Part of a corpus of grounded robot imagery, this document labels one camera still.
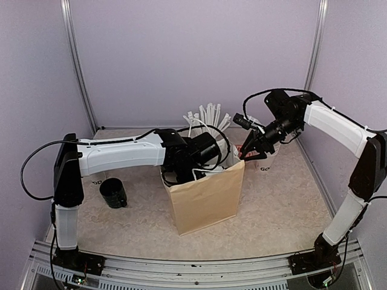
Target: black cable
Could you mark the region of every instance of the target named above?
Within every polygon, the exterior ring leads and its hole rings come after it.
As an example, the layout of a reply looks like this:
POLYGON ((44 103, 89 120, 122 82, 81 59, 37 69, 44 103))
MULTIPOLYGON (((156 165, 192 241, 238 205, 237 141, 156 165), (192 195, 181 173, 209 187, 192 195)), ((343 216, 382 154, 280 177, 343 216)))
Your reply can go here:
POLYGON ((349 240, 350 240, 350 239, 348 238, 348 235, 347 235, 347 236, 346 236, 346 241, 345 241, 345 250, 344 250, 343 264, 342 264, 342 266, 341 266, 341 269, 340 269, 339 274, 338 274, 337 276, 335 276, 334 280, 333 280, 330 284, 328 284, 328 287, 330 287, 330 286, 332 286, 333 284, 335 284, 335 283, 339 280, 341 274, 343 273, 344 266, 345 266, 345 261, 346 261, 346 252, 347 252, 347 250, 348 250, 348 241, 349 241, 349 240))
MULTIPOLYGON (((384 130, 372 130, 372 129, 369 129, 369 128, 366 128, 365 126, 361 125, 360 123, 358 123, 357 121, 353 120, 352 118, 349 118, 349 116, 341 113, 340 111, 336 110, 336 109, 333 109, 333 107, 331 107, 330 105, 328 105, 327 103, 325 103, 321 97, 319 97, 317 94, 315 94, 314 92, 311 92, 311 91, 307 91, 306 89, 285 89, 285 88, 279 88, 280 90, 283 90, 283 91, 290 91, 290 92, 304 92, 304 93, 307 93, 307 94, 310 94, 310 95, 313 95, 315 97, 317 97, 319 99, 319 101, 325 105, 327 108, 331 109, 333 112, 339 114, 340 116, 342 116, 343 118, 346 118, 348 121, 351 121, 352 123, 358 125, 359 127, 361 127, 362 129, 365 129, 367 130, 368 132, 371 132, 371 133, 374 133, 374 134, 380 134, 380 133, 386 133, 387 132, 387 129, 384 129, 384 130)), ((243 101, 243 114, 245 116, 245 118, 247 119, 247 113, 246 113, 246 103, 252 99, 253 97, 256 97, 256 96, 259 96, 259 95, 262 95, 262 94, 266 94, 268 92, 271 92, 275 89, 266 89, 265 91, 262 91, 262 92, 257 92, 256 94, 253 94, 253 95, 250 95, 248 96, 244 101, 243 101)))
POLYGON ((38 149, 36 149, 34 152, 32 152, 30 154, 30 156, 27 157, 27 159, 23 162, 23 165, 20 169, 20 183, 22 185, 22 188, 24 190, 24 192, 32 199, 35 199, 36 201, 47 201, 51 198, 53 198, 53 196, 47 196, 45 198, 39 198, 37 196, 34 196, 32 195, 32 193, 30 193, 27 189, 27 187, 25 186, 24 184, 24 169, 25 169, 25 166, 27 165, 27 163, 31 160, 32 157, 34 157, 38 152, 40 152, 41 150, 49 147, 49 146, 52 146, 52 145, 56 145, 56 144, 76 144, 76 145, 80 145, 80 146, 95 146, 95 145, 105 145, 105 144, 117 144, 117 143, 126 143, 126 142, 132 142, 132 141, 137 141, 139 139, 142 139, 144 138, 145 136, 148 136, 150 133, 154 132, 156 129, 152 129, 152 130, 149 130, 147 131, 146 133, 144 133, 143 135, 141 136, 138 136, 137 138, 130 138, 130 139, 124 139, 124 140, 115 140, 115 141, 100 141, 100 142, 90 142, 90 143, 87 143, 87 142, 79 142, 79 141, 65 141, 65 140, 58 140, 58 141, 52 141, 52 142, 49 142, 49 143, 46 143, 44 144, 43 146, 39 147, 38 149))
POLYGON ((139 139, 142 139, 146 136, 148 136, 150 133, 156 131, 156 129, 152 129, 147 131, 141 136, 138 136, 137 138, 130 138, 130 139, 123 139, 123 140, 115 140, 115 141, 99 141, 99 142, 90 142, 90 145, 106 145, 106 144, 119 144, 119 143, 126 143, 126 142, 133 142, 137 141, 139 139))
POLYGON ((222 153, 220 153, 220 154, 218 155, 218 159, 217 159, 215 165, 214 165, 212 168, 208 168, 208 169, 207 169, 207 168, 203 168, 203 169, 206 169, 206 170, 214 170, 215 168, 217 168, 217 167, 222 163, 221 158, 222 158, 222 153))
POLYGON ((374 199, 387 199, 386 195, 379 195, 379 196, 374 196, 373 198, 370 198, 368 202, 373 201, 374 199))
POLYGON ((54 284, 58 290, 62 290, 62 288, 59 286, 56 278, 55 278, 55 272, 54 272, 54 266, 53 266, 53 249, 54 249, 54 243, 56 240, 56 227, 54 225, 54 236, 53 236, 53 241, 51 242, 51 247, 50 247, 50 268, 51 268, 51 275, 53 276, 54 284))
POLYGON ((280 143, 281 143, 281 144, 284 144, 284 145, 289 144, 289 143, 291 143, 294 139, 297 139, 300 135, 301 135, 300 132, 296 132, 296 135, 294 135, 294 137, 293 137, 292 139, 290 139, 290 140, 287 141, 287 142, 280 141, 280 143))
POLYGON ((27 165, 27 163, 29 162, 29 160, 31 160, 32 157, 35 156, 35 154, 37 154, 39 151, 49 147, 49 146, 52 146, 52 145, 55 145, 55 144, 63 144, 63 143, 70 143, 70 144, 77 144, 77 145, 85 145, 85 146, 88 146, 89 144, 88 143, 82 143, 82 142, 76 142, 76 141, 64 141, 64 140, 60 140, 60 141, 52 141, 52 142, 49 142, 47 144, 44 144, 43 146, 39 147, 38 149, 36 149, 34 152, 32 152, 30 154, 30 156, 27 157, 27 159, 23 162, 23 165, 20 169, 20 183, 22 185, 22 188, 24 190, 24 192, 26 192, 26 194, 32 198, 32 199, 35 199, 37 201, 46 201, 46 200, 49 200, 51 198, 53 198, 53 196, 47 196, 46 198, 39 198, 37 196, 34 196, 32 195, 28 189, 26 188, 25 184, 24 184, 24 177, 23 177, 23 174, 24 174, 24 169, 25 169, 25 166, 27 165))

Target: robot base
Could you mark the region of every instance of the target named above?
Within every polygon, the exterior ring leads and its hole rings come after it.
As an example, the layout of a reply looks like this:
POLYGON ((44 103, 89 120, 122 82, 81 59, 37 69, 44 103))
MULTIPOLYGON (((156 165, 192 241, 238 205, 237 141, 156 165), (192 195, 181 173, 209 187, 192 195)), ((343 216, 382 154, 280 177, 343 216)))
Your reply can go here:
POLYGON ((57 249, 53 258, 53 264, 65 269, 101 276, 105 258, 80 252, 78 247, 75 250, 57 249))
POLYGON ((292 255, 289 257, 291 273, 293 275, 298 275, 329 268, 332 267, 334 263, 336 265, 341 263, 340 256, 337 256, 336 253, 332 254, 329 260, 320 263, 316 263, 316 261, 316 253, 314 251, 292 255))

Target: white wall panel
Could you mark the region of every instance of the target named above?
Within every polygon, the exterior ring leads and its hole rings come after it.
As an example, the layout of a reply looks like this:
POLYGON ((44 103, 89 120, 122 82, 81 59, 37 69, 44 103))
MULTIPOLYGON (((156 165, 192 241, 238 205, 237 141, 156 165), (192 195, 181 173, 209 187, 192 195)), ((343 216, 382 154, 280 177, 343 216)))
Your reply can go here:
MULTIPOLYGON (((12 290, 50 224, 50 201, 32 200, 20 185, 24 159, 67 133, 91 136, 59 1, 0 2, 0 101, 0 289, 12 290)), ((25 168, 32 194, 53 195, 58 149, 44 149, 25 168)))
MULTIPOLYGON (((174 126, 208 102, 304 85, 319 1, 71 1, 99 126, 174 126)), ((262 100, 251 113, 272 119, 262 100)))

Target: black cylinder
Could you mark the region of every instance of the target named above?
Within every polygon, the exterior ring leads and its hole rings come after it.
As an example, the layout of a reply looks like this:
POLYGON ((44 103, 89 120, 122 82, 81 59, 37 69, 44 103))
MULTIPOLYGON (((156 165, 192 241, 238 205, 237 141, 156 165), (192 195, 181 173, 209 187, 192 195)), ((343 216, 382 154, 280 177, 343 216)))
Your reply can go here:
POLYGON ((265 137, 270 144, 275 144, 278 141, 284 141, 286 135, 300 129, 301 125, 299 122, 291 122, 288 118, 283 117, 272 121, 265 127, 265 137))
POLYGON ((127 197, 121 180, 118 178, 108 178, 102 182, 99 192, 111 208, 126 207, 127 197))

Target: white paper cup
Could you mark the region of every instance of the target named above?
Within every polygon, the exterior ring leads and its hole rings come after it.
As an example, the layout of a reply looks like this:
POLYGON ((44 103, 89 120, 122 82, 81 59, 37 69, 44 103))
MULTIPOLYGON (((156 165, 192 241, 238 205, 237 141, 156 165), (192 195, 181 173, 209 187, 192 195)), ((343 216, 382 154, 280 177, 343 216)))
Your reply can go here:
POLYGON ((272 166, 272 164, 274 162, 275 157, 278 154, 280 146, 281 146, 280 143, 274 144, 275 152, 273 154, 268 153, 266 159, 258 160, 258 169, 259 169, 259 171, 268 171, 270 169, 270 167, 272 166))
POLYGON ((88 176, 88 181, 93 187, 99 189, 102 182, 106 179, 105 172, 99 172, 88 176))

